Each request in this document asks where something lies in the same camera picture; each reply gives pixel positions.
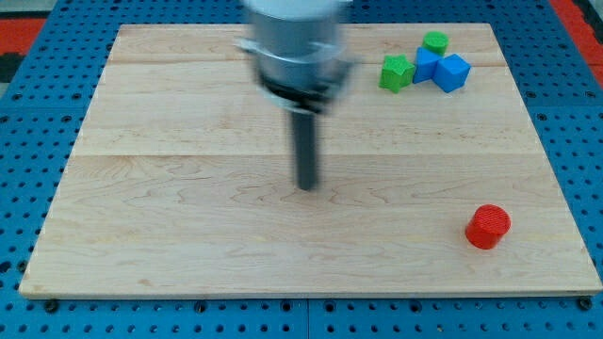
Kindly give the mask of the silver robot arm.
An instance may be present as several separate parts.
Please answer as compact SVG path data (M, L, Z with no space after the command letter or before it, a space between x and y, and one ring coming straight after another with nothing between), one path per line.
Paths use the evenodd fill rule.
M291 117L296 186L318 186L316 116L335 99L354 61L340 22L349 1L243 0L251 35L238 48L252 58L257 85Z

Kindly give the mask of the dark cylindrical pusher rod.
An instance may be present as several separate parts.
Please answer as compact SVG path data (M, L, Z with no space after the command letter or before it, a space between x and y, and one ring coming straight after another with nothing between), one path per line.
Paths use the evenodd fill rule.
M296 185L302 190L313 190L318 185L316 117L292 113L291 124Z

